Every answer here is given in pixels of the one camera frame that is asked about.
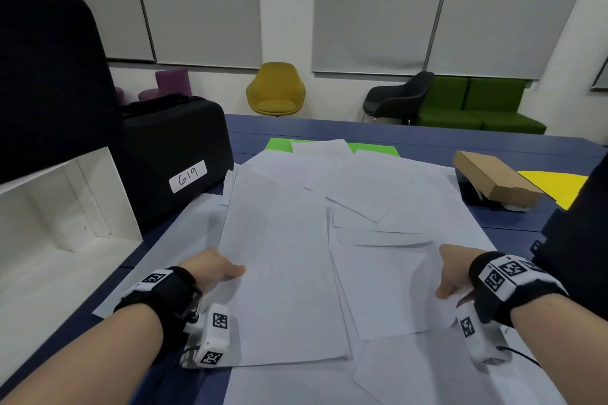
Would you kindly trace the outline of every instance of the yellow chair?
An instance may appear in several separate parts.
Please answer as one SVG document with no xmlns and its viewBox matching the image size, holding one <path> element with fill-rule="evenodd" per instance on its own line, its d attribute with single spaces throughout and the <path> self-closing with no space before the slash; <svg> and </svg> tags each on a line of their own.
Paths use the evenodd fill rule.
<svg viewBox="0 0 608 405">
<path fill-rule="evenodd" d="M 264 63 L 247 87 L 251 109 L 266 116 L 288 116 L 304 104 L 306 87 L 289 63 Z"/>
</svg>

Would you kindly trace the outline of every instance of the hand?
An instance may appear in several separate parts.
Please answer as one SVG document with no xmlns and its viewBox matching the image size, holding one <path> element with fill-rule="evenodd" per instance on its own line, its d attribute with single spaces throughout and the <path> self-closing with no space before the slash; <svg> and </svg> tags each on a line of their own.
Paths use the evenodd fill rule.
<svg viewBox="0 0 608 405">
<path fill-rule="evenodd" d="M 220 255 L 217 248 L 207 248 L 179 264 L 179 267 L 192 274 L 203 293 L 209 292 L 223 280 L 242 276 L 246 271 L 245 266 L 232 264 L 228 258 Z"/>
<path fill-rule="evenodd" d="M 444 243 L 439 247 L 439 254 L 443 260 L 441 270 L 441 283 L 435 292 L 439 299 L 445 299 L 459 288 L 471 285 L 469 268 L 473 260 L 485 250 L 468 248 L 466 246 Z"/>
</svg>

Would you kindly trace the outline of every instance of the black wrist strap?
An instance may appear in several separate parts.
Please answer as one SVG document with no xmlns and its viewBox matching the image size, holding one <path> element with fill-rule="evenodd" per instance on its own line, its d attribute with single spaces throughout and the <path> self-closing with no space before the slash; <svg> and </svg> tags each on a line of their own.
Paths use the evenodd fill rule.
<svg viewBox="0 0 608 405">
<path fill-rule="evenodd" d="M 114 309 L 116 312 L 132 304 L 146 304 L 158 316 L 162 326 L 162 347 L 157 358 L 167 351 L 177 350 L 185 341 L 188 314 L 196 308 L 202 293 L 196 287 L 194 277 L 178 266 L 168 268 L 173 272 L 151 291 L 133 291 L 125 296 Z"/>
<path fill-rule="evenodd" d="M 504 256 L 504 253 L 489 251 L 475 258 L 469 267 L 469 278 L 473 284 L 473 287 L 475 288 L 475 310 L 477 311 L 477 315 L 483 324 L 487 324 L 490 322 L 490 320 L 495 320 L 499 324 L 507 325 L 508 327 L 513 328 L 513 323 L 511 321 L 512 309 L 523 306 L 524 304 L 528 304 L 530 301 L 534 301 L 545 294 L 558 293 L 564 296 L 568 295 L 560 287 L 560 284 L 558 285 L 558 283 L 535 280 L 533 282 L 516 286 L 512 295 L 510 295 L 506 301 L 501 301 L 497 295 L 493 293 L 484 282 L 481 281 L 480 274 L 486 269 L 490 262 Z M 546 272 L 542 271 L 532 263 L 529 263 L 527 260 L 519 260 L 519 266 L 522 270 L 525 270 L 525 272 L 534 271 L 536 269 L 541 271 L 543 276 L 554 280 L 554 278 L 550 277 Z M 503 274 L 503 277 L 509 278 L 507 273 Z"/>
</svg>

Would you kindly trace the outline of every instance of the yellow paper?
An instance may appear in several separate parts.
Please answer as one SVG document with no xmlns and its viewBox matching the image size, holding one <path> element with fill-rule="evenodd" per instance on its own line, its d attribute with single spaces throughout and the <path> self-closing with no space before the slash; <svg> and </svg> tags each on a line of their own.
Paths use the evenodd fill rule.
<svg viewBox="0 0 608 405">
<path fill-rule="evenodd" d="M 519 171 L 519 174 L 535 184 L 564 210 L 570 208 L 574 199 L 585 184 L 587 178 L 571 173 L 553 173 L 551 171 Z"/>
</svg>

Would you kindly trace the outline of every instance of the blue table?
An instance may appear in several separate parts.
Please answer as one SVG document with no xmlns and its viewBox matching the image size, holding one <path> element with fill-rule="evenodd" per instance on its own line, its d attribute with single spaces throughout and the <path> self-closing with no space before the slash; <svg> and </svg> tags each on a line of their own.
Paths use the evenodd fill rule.
<svg viewBox="0 0 608 405">
<path fill-rule="evenodd" d="M 402 157 L 448 166 L 452 166 L 454 152 L 463 149 L 496 155 L 516 170 L 563 171 L 580 175 L 589 175 L 606 153 L 604 147 L 581 138 L 535 134 L 240 115 L 227 115 L 226 120 L 235 162 L 240 164 L 262 151 L 273 137 L 303 140 L 344 138 L 349 142 L 384 144 L 395 146 Z M 222 186 L 215 186 L 209 192 L 221 194 Z M 543 239 L 540 230 L 555 208 L 555 203 L 545 197 L 524 214 L 483 207 L 470 207 L 470 210 L 496 248 L 531 257 L 529 248 L 535 240 Z M 41 363 L 99 322 L 92 311 L 125 278 L 176 217 L 177 214 L 144 235 L 143 243 L 121 267 L 0 387 L 0 400 Z M 158 381 L 159 375 L 165 375 L 163 381 Z M 229 369 L 205 375 L 200 371 L 174 368 L 165 362 L 151 370 L 141 392 L 145 395 L 153 390 L 160 398 L 158 403 L 164 403 L 164 397 L 166 402 L 176 404 L 221 405 L 229 377 Z"/>
</svg>

